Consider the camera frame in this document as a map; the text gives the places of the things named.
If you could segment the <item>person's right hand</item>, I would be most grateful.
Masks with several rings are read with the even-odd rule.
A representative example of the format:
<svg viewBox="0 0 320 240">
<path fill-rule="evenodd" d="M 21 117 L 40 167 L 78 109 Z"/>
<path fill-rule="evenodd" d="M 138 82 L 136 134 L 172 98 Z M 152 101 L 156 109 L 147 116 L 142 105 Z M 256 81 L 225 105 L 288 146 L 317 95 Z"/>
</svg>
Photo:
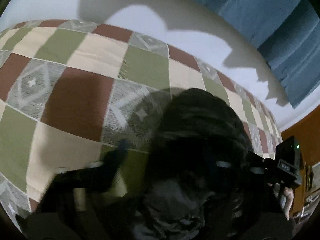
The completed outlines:
<svg viewBox="0 0 320 240">
<path fill-rule="evenodd" d="M 294 192 L 292 188 L 284 187 L 280 198 L 281 208 L 287 220 L 290 218 L 290 210 L 294 201 Z"/>
</svg>

